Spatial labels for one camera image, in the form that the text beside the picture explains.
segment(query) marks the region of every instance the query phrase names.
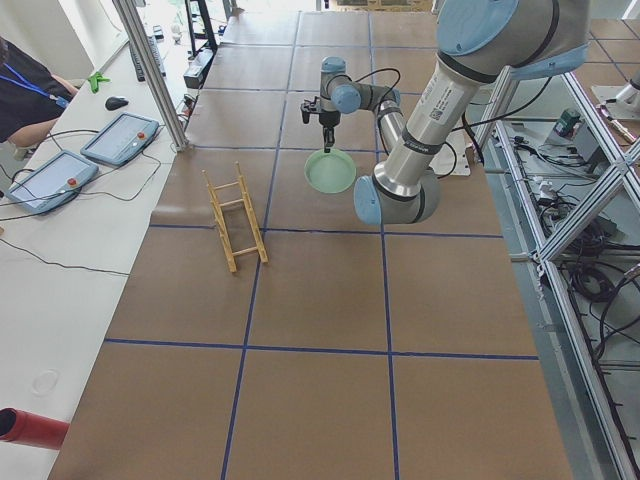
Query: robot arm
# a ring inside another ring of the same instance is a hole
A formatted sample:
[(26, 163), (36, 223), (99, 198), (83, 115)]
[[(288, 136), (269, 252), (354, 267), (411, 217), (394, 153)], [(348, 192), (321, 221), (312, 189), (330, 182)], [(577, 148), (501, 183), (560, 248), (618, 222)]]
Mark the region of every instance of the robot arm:
[(344, 61), (325, 59), (311, 112), (324, 127), (325, 151), (340, 114), (356, 109), (378, 116), (385, 144), (393, 147), (373, 175), (356, 181), (358, 217), (368, 224), (428, 218), (440, 198), (429, 164), (478, 88), (506, 66), (519, 80), (577, 68), (586, 59), (588, 23), (589, 0), (448, 0), (438, 19), (436, 70), (406, 122), (395, 91), (354, 83)]

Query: blue tablet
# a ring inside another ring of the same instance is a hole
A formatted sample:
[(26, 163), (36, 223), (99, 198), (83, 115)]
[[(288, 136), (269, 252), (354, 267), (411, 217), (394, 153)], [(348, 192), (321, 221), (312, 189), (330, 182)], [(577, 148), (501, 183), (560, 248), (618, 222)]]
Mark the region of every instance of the blue tablet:
[(63, 150), (17, 181), (6, 196), (29, 213), (46, 213), (77, 195), (96, 173), (98, 166), (95, 163)]
[(96, 162), (123, 165), (151, 142), (159, 126), (156, 120), (122, 112), (100, 130), (80, 153)]

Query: black mouse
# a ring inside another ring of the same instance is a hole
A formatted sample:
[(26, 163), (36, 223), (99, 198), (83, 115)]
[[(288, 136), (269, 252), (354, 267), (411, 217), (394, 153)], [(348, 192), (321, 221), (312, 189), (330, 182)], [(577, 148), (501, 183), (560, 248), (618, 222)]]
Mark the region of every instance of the black mouse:
[(109, 97), (104, 102), (104, 108), (107, 110), (117, 110), (120, 107), (124, 107), (129, 104), (129, 100), (124, 97)]

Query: person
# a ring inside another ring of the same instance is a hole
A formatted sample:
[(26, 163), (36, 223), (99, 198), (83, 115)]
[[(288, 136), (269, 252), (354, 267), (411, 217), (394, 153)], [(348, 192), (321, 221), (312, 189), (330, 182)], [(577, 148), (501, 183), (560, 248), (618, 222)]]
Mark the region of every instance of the person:
[(0, 142), (44, 140), (78, 89), (0, 36)]

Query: floor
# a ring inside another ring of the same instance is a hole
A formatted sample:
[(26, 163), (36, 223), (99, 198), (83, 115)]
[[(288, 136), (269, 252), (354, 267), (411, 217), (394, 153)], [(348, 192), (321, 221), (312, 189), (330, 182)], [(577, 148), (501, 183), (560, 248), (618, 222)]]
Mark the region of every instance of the floor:
[[(573, 478), (482, 169), (383, 230), (305, 182), (323, 56), (400, 68), (409, 105), (426, 84), (435, 18), (395, 15), (230, 22), (50, 479)], [(383, 158), (367, 113), (336, 138), (358, 174)], [(235, 161), (269, 263), (232, 275), (202, 170)]]

